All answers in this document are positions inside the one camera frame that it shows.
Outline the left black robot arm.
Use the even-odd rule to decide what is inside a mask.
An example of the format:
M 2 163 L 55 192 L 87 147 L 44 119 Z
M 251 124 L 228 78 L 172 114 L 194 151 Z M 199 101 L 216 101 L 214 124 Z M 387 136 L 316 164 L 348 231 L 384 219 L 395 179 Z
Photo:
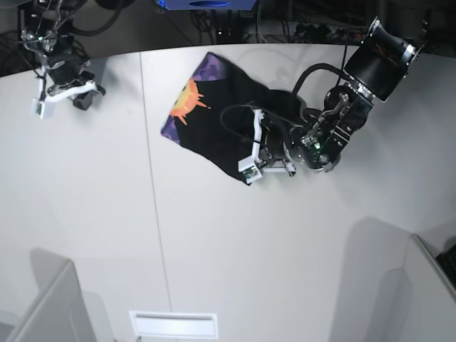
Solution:
M 314 64 L 300 75 L 291 92 L 274 91 L 254 120 L 254 132 L 261 141 L 255 155 L 258 171 L 294 176 L 298 163 L 316 172 L 337 166 L 352 135 L 365 125 L 373 101 L 386 102 L 408 75 L 426 44 L 428 21 L 424 17 L 421 24 L 399 21 L 383 26 L 374 19 L 341 68 Z M 308 107 L 298 97 L 304 81 L 316 71 L 340 78 L 325 95 L 321 109 Z

